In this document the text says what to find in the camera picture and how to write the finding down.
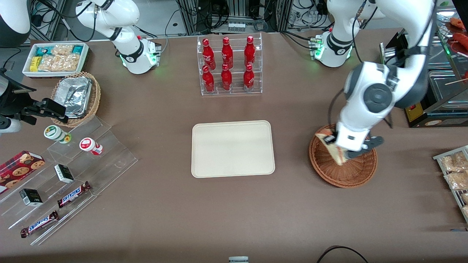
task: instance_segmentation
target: snack box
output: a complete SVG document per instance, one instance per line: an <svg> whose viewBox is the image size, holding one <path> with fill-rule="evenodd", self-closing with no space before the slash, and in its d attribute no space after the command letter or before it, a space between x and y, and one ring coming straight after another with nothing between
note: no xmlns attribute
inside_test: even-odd
<svg viewBox="0 0 468 263"><path fill-rule="evenodd" d="M36 56L37 50L39 48L50 47L57 44L61 45L75 45L75 46L83 46L80 54L80 60L78 61L78 66L76 67L75 71L62 71L62 72L32 72L30 70L31 62L33 57ZM41 43L41 44L34 44L29 51L28 59L26 59L26 63L23 67L23 74L30 78L55 78L55 77L65 77L74 73L80 73L83 69L83 66L86 61L86 56L88 54L88 45L83 42L54 42L54 43Z"/></svg>
<svg viewBox="0 0 468 263"><path fill-rule="evenodd" d="M0 194L45 164L42 156L21 151L6 163L0 165Z"/></svg>

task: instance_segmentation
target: woven basket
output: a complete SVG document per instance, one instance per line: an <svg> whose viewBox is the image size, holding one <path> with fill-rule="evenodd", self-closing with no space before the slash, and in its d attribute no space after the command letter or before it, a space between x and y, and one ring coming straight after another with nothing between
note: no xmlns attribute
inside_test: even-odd
<svg viewBox="0 0 468 263"><path fill-rule="evenodd" d="M320 128L333 129L335 125ZM348 160L339 166L327 148L316 137L310 141L309 158L316 172L327 182L342 188L358 187L368 182L377 169L377 152L370 152Z"/></svg>
<svg viewBox="0 0 468 263"><path fill-rule="evenodd" d="M101 99L101 88L99 87L99 83L97 83L93 75L87 72L75 73L75 74L66 76L65 78L70 79L70 78L78 78L78 77L87 77L93 81L93 86L91 87L91 94L89 95L88 108L86 110L87 113L83 118L80 118L80 119L68 119L68 123L66 124L56 119L52 119L52 121L57 125L74 128L78 126L80 123L88 119L91 119L97 112L97 108L99 107L99 100ZM58 87L59 87L59 84L57 83L57 85L55 85L54 91L52 91L51 99L54 99L55 93L57 92Z"/></svg>

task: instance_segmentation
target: coca-cola bottle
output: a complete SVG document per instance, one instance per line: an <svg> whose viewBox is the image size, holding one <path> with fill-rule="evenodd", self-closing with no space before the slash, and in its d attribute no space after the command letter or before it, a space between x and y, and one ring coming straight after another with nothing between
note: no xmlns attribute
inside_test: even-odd
<svg viewBox="0 0 468 263"><path fill-rule="evenodd" d="M223 63L227 64L229 69L233 68L234 66L234 58L233 58L233 48L229 44L229 38L223 38L223 49L221 50L221 54L223 56Z"/></svg>
<svg viewBox="0 0 468 263"><path fill-rule="evenodd" d="M248 64L253 64L255 62L255 46L254 46L254 37L248 36L247 37L247 45L244 49L244 64L247 66Z"/></svg>
<svg viewBox="0 0 468 263"><path fill-rule="evenodd" d="M210 72L210 68L207 65L203 65L203 84L205 86L206 92L213 93L214 92L214 78Z"/></svg>
<svg viewBox="0 0 468 263"><path fill-rule="evenodd" d="M254 77L255 74L252 71L252 64L245 66L244 72L244 90L245 92L251 92L254 89Z"/></svg>
<svg viewBox="0 0 468 263"><path fill-rule="evenodd" d="M205 65L210 67L211 70L216 68L216 62L214 62L214 52L213 49L210 47L210 41L208 39L203 39L203 60L205 61Z"/></svg>
<svg viewBox="0 0 468 263"><path fill-rule="evenodd" d="M221 79L223 80L223 89L225 91L230 91L233 86L233 76L231 71L229 71L229 66L224 63L223 64L223 72L221 72Z"/></svg>

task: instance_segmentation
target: table surface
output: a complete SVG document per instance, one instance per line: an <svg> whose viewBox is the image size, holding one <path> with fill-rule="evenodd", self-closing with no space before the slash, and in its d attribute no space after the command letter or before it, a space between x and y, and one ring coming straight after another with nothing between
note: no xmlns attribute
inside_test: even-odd
<svg viewBox="0 0 468 263"><path fill-rule="evenodd" d="M360 32L362 59L377 61L378 44L396 31ZM0 227L2 263L221 263L229 256L309 263L332 245L352 247L370 262L466 262L468 233L449 232L466 224L432 156L466 145L467 129L410 129L394 109L394 129L373 129L386 140L373 179L356 189L331 186L315 173L307 148L356 56L327 68L283 35L262 36L263 94L244 97L201 96L196 37L170 39L161 66L143 75L122 66L111 42L90 42L86 71L102 89L97 115L140 160L40 246ZM38 100L56 82L23 80L38 89ZM344 103L340 97L334 117ZM194 178L192 127L249 120L271 123L276 171ZM1 136L0 162L21 150L46 150L51 141L42 131L49 124L40 118ZM335 250L323 262L359 258Z"/></svg>

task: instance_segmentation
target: clear acrylic shelf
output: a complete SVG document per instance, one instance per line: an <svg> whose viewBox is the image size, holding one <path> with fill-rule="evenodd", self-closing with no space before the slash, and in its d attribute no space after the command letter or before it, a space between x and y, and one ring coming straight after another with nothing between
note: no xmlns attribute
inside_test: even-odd
<svg viewBox="0 0 468 263"><path fill-rule="evenodd" d="M63 145L56 142L51 145L41 154L46 165L29 178L17 183L14 189L5 193L0 201L3 226L17 232L19 239L21 229L29 227L57 210L60 218L58 221L48 224L25 238L31 245L44 242L138 161L114 136L110 131L110 126L98 117L80 124L70 133L72 134L70 143ZM85 137L91 137L101 144L103 153L92 155L80 150L78 144ZM73 183L63 183L58 179L54 170L54 166L58 163L70 168L74 177ZM92 188L71 203L59 208L57 201L85 181L88 181ZM19 194L19 190L23 188L36 189L44 203L38 207L26 206Z"/></svg>
<svg viewBox="0 0 468 263"><path fill-rule="evenodd" d="M223 48L222 38L224 36L210 35L202 36L197 39L197 57L198 57L198 74L200 76L200 91L202 95L234 95L234 94L258 94L263 92L263 55L262 55L262 35L261 34L233 34L228 35L229 42L233 48L234 54L234 66L231 69L233 76L233 87L230 91L225 91L222 87L221 81L221 65L223 65L223 59L221 56L221 50ZM255 74L254 87L251 92L244 91L244 49L247 44L247 36L254 37L255 46L255 62L253 64L252 71ZM216 68L211 71L214 77L214 93L207 93L203 84L203 71L202 67L205 64L203 60L203 45L201 41L207 38L210 40L210 46L214 52L214 61L216 62Z"/></svg>

